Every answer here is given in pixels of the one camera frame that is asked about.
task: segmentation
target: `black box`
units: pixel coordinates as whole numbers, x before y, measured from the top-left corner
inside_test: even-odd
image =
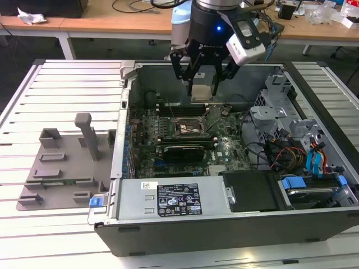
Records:
[[[26,13],[49,17],[80,18],[88,0],[0,0],[2,16],[18,15],[17,8]]]

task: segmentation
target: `white paper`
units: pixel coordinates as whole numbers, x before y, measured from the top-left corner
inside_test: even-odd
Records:
[[[339,11],[335,11],[335,12],[333,12],[333,14],[330,16],[330,19],[331,19],[332,21],[336,21],[336,22],[342,23],[342,21],[344,20],[344,17],[340,14]]]
[[[337,3],[333,2],[333,1],[329,1],[329,0],[325,0],[324,3],[329,3],[329,7],[331,7],[331,8],[334,8],[337,5]]]
[[[17,8],[17,10],[19,12],[17,17],[25,24],[32,25],[47,21],[42,14],[29,14],[20,10],[19,8]]]

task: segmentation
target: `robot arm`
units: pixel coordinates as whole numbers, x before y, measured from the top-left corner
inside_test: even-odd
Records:
[[[188,95],[192,94],[193,79],[202,65],[215,67],[212,80],[212,95],[216,95],[218,85],[226,78],[232,79],[240,66],[255,61],[265,53],[284,26],[276,24],[273,33],[259,33],[250,13],[271,5],[262,4],[241,8],[242,0],[193,0],[190,30],[186,44],[171,48],[170,58],[176,77],[188,81]],[[231,55],[227,66],[222,62]],[[190,58],[186,69],[181,66],[184,56]]]

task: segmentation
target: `blue clip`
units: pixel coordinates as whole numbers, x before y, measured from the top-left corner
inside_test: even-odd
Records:
[[[103,207],[103,198],[93,197],[89,202],[90,208]]]
[[[344,186],[348,184],[346,178],[343,175],[338,176],[338,182],[340,186]]]
[[[313,158],[313,151],[310,150],[308,152],[307,163],[306,163],[306,169],[308,172],[312,170],[312,158]]]
[[[315,160],[314,160],[314,165],[313,165],[313,175],[317,175],[319,178],[322,178],[323,174],[319,171],[320,162],[321,162],[321,155],[316,154]]]
[[[284,189],[300,189],[306,188],[303,177],[286,177],[282,179]]]

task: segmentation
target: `sticker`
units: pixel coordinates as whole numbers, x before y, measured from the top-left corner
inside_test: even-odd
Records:
[[[196,73],[195,78],[204,78],[205,73]]]
[[[158,215],[160,217],[202,214],[202,205],[197,183],[158,185],[157,198]]]
[[[141,189],[157,189],[158,181],[142,181]]]

